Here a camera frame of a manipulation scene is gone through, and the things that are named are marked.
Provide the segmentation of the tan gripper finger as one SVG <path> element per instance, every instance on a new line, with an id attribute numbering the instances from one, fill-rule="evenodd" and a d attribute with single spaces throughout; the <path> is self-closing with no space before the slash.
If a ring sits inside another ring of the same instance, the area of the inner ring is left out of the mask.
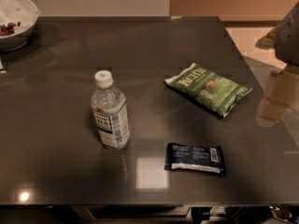
<path id="1" fill-rule="evenodd" d="M 299 101 L 299 66 L 271 72 L 258 106 L 258 122 L 278 122 Z"/>

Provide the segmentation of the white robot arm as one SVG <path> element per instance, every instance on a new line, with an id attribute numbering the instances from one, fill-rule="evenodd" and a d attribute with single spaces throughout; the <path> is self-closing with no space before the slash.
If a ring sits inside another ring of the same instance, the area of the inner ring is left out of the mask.
<path id="1" fill-rule="evenodd" d="M 286 66 L 272 72 L 265 86 L 256 117 L 263 127 L 278 122 L 299 101 L 299 3 L 278 25 L 275 55 Z"/>

